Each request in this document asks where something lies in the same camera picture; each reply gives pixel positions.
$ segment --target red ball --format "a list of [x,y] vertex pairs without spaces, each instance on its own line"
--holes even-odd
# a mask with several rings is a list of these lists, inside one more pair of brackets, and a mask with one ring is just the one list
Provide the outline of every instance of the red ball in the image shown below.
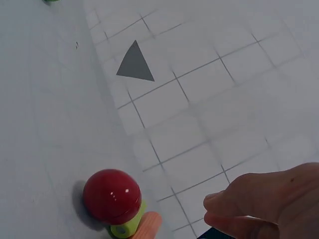
[[105,169],[93,174],[83,190],[89,213],[110,225],[121,225],[139,211],[142,195],[138,184],[125,172]]

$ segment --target green cylinder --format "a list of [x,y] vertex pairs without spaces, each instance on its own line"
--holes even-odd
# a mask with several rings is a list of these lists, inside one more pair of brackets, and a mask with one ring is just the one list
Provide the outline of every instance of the green cylinder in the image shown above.
[[120,239],[126,239],[133,236],[139,226],[141,218],[145,212],[146,203],[142,200],[139,212],[129,220],[127,223],[122,225],[110,226],[110,230],[114,236]]

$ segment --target hand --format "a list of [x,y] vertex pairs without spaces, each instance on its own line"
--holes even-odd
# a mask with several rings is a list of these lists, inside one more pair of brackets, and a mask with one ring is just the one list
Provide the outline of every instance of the hand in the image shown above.
[[237,239],[319,238],[319,163],[242,175],[204,207],[207,224]]

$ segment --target white floor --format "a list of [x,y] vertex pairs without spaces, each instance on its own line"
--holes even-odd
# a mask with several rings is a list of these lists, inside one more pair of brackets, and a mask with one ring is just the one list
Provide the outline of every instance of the white floor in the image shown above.
[[[81,206],[82,182],[104,168],[130,173],[158,210],[81,2],[0,0],[0,55],[1,239],[109,238]],[[172,233],[164,225],[159,235]]]
[[[247,172],[318,161],[319,4],[85,0],[91,36],[137,160],[176,239],[206,194]],[[116,76],[137,40],[155,82]]]

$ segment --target gray triangle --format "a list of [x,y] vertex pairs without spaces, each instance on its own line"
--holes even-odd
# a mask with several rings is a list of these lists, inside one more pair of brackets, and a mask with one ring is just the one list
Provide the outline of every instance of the gray triangle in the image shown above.
[[144,59],[137,41],[134,41],[124,56],[120,65],[118,76],[127,76],[147,81],[155,81]]

